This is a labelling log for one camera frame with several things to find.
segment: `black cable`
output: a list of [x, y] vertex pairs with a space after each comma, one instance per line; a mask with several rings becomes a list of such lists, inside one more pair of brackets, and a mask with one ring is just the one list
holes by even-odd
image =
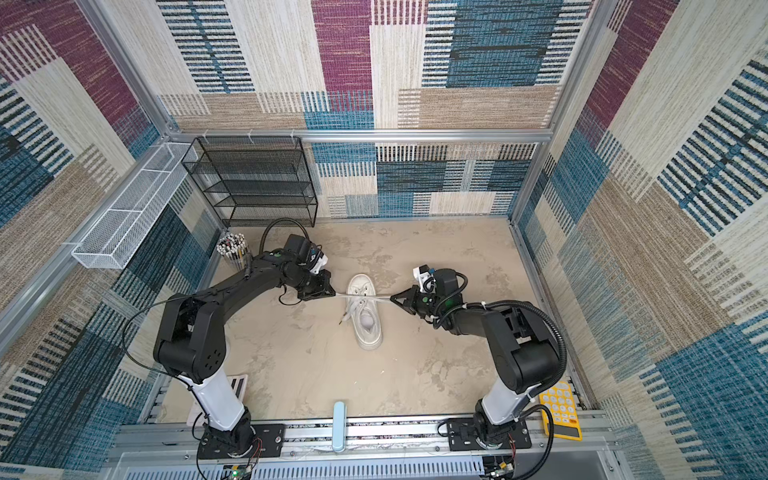
[[447, 423], [448, 423], [448, 420], [443, 420], [442, 422], [437, 424], [437, 434], [440, 435], [441, 437], [447, 437], [448, 436], [448, 432], [445, 432], [445, 435], [440, 433], [440, 427], [442, 427], [443, 425], [445, 425]]
[[279, 222], [292, 222], [292, 223], [295, 223], [301, 229], [301, 231], [304, 233], [304, 238], [306, 238], [307, 240], [310, 239], [310, 235], [306, 232], [306, 228], [304, 228], [304, 226], [301, 223], [299, 223], [298, 221], [294, 220], [293, 218], [287, 218], [287, 217], [285, 217], [285, 218], [278, 218], [277, 220], [273, 220], [269, 225], [267, 225], [266, 228], [264, 229], [264, 233], [261, 234], [261, 241], [259, 242], [259, 255], [264, 253], [264, 244], [266, 243], [266, 236], [267, 236], [267, 234], [270, 232], [270, 230], [272, 230], [272, 227], [277, 225]]
[[529, 416], [536, 410], [541, 410], [543, 413], [545, 413], [547, 415], [547, 420], [549, 421], [549, 436], [547, 437], [547, 447], [544, 449], [544, 454], [538, 460], [536, 465], [533, 466], [533, 468], [528, 470], [523, 475], [520, 475], [519, 477], [510, 478], [509, 480], [528, 480], [528, 478], [532, 477], [533, 475], [536, 475], [536, 473], [539, 470], [541, 470], [541, 467], [544, 466], [544, 463], [546, 463], [547, 458], [549, 457], [549, 452], [552, 450], [552, 442], [554, 441], [554, 420], [552, 418], [552, 412], [550, 412], [547, 407], [539, 403], [537, 405], [532, 406], [530, 409], [525, 410], [523, 413], [521, 413], [520, 418], [524, 419], [525, 417]]
[[203, 437], [198, 438], [198, 437], [194, 436], [194, 428], [197, 426], [197, 420], [200, 420], [201, 416], [203, 416], [203, 413], [202, 412], [198, 413], [197, 417], [195, 417], [195, 419], [194, 419], [194, 423], [192, 424], [192, 438], [195, 439], [195, 440], [202, 440], [203, 439]]
[[[467, 276], [466, 276], [464, 273], [460, 273], [460, 272], [456, 272], [456, 276], [460, 276], [460, 277], [462, 278], [462, 280], [464, 280], [464, 283], [462, 283], [462, 285], [461, 285], [459, 288], [457, 288], [456, 290], [454, 290], [453, 292], [451, 292], [451, 294], [450, 294], [450, 295], [448, 295], [446, 298], [444, 298], [444, 299], [440, 300], [440, 303], [438, 303], [438, 304], [437, 304], [437, 305], [436, 305], [436, 306], [435, 306], [435, 307], [432, 309], [432, 311], [433, 311], [433, 315], [434, 315], [434, 314], [436, 314], [437, 312], [439, 312], [439, 311], [440, 311], [440, 307], [442, 306], [442, 304], [443, 304], [443, 303], [447, 302], [448, 300], [450, 300], [450, 299], [451, 299], [451, 298], [453, 298], [454, 296], [457, 296], [457, 295], [459, 295], [459, 294], [460, 294], [461, 292], [463, 292], [463, 291], [464, 291], [464, 289], [467, 287], [467, 284], [469, 283], [469, 278], [467, 278]], [[433, 326], [435, 329], [438, 329], [438, 328], [440, 328], [440, 325], [442, 325], [442, 323], [437, 323], [437, 322], [435, 322], [435, 323], [434, 323], [432, 326]]]
[[[482, 303], [480, 302], [470, 302], [466, 304], [466, 309], [482, 308], [482, 307], [483, 307]], [[448, 319], [449, 316], [453, 315], [454, 312], [458, 310], [462, 310], [464, 308], [465, 308], [464, 304], [451, 307], [447, 312], [443, 313], [440, 316], [440, 318], [435, 321], [435, 323], [437, 324], [435, 328], [436, 329], [440, 328], [442, 324]]]
[[299, 301], [296, 302], [296, 303], [285, 303], [285, 302], [283, 302], [283, 295], [285, 295], [286, 293], [288, 293], [288, 287], [283, 285], [283, 292], [280, 294], [280, 296], [277, 297], [277, 301], [280, 302], [280, 305], [294, 306], [294, 305], [298, 305], [299, 303], [301, 303], [301, 299], [299, 299]]
[[155, 368], [152, 368], [150, 366], [146, 366], [142, 362], [139, 362], [138, 360], [136, 360], [128, 352], [128, 347], [125, 345], [125, 336], [126, 336], [127, 331], [128, 331], [128, 326], [131, 324], [131, 322], [133, 322], [134, 319], [137, 316], [141, 315], [142, 313], [146, 312], [147, 310], [149, 310], [149, 309], [151, 309], [153, 307], [156, 307], [158, 305], [162, 305], [164, 303], [173, 302], [173, 301], [176, 301], [176, 300], [188, 300], [190, 298], [195, 298], [195, 297], [198, 297], [198, 296], [217, 295], [218, 293], [220, 293], [220, 292], [222, 292], [224, 290], [231, 289], [231, 288], [234, 288], [235, 286], [240, 285], [243, 281], [245, 281], [245, 277], [243, 277], [242, 279], [240, 279], [237, 282], [235, 282], [234, 285], [228, 286], [226, 288], [221, 288], [221, 289], [214, 290], [214, 291], [204, 290], [203, 292], [200, 292], [200, 293], [193, 293], [192, 295], [177, 296], [175, 298], [169, 298], [168, 300], [163, 300], [161, 302], [152, 303], [151, 305], [146, 306], [143, 309], [137, 311], [131, 318], [126, 320], [126, 322], [123, 324], [123, 329], [122, 329], [121, 338], [120, 338], [120, 348], [123, 351], [123, 354], [125, 354], [126, 357], [128, 357], [133, 363], [135, 363], [136, 365], [138, 365], [138, 366], [140, 366], [142, 368], [145, 368], [145, 369], [149, 370], [150, 372], [160, 373], [161, 375], [166, 375], [166, 376], [171, 377], [172, 379], [176, 379], [179, 382], [182, 382], [184, 384], [184, 386], [187, 387], [187, 390], [189, 390], [192, 393], [192, 395], [194, 396], [195, 400], [197, 400], [197, 404], [200, 405], [200, 409], [203, 411], [203, 414], [205, 415], [206, 419], [208, 418], [208, 412], [206, 412], [205, 407], [203, 407], [203, 403], [200, 401], [200, 398], [197, 396], [197, 393], [192, 389], [192, 384], [188, 383], [186, 380], [182, 379], [178, 375], [171, 375], [168, 372], [165, 372], [165, 371], [159, 370], [159, 369], [155, 369]]

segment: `black wire mesh shelf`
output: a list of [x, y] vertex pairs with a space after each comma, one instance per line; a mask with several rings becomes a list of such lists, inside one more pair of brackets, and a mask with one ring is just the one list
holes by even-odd
[[198, 137], [190, 151], [182, 164], [224, 225], [264, 227], [290, 217], [315, 226], [317, 195], [300, 139]]

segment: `light blue handle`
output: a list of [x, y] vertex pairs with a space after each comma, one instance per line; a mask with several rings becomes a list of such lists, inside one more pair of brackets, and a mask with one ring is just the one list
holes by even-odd
[[346, 405], [344, 402], [336, 402], [333, 405], [333, 440], [331, 445], [334, 452], [344, 451], [346, 439]]

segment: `yellow calculator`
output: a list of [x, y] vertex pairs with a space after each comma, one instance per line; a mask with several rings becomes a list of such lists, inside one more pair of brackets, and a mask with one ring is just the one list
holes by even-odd
[[[539, 402], [549, 408], [554, 419], [554, 436], [560, 439], [581, 441], [581, 427], [576, 413], [576, 401], [571, 385], [560, 381], [552, 388], [538, 396]], [[549, 435], [548, 419], [542, 413], [541, 420], [544, 423], [544, 434]]]

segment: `white wire mesh basket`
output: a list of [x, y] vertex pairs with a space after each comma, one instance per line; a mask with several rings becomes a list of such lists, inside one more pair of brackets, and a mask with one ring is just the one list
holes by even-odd
[[181, 160], [195, 161], [189, 144], [166, 143], [131, 180], [72, 256], [85, 268], [124, 269], [187, 175]]

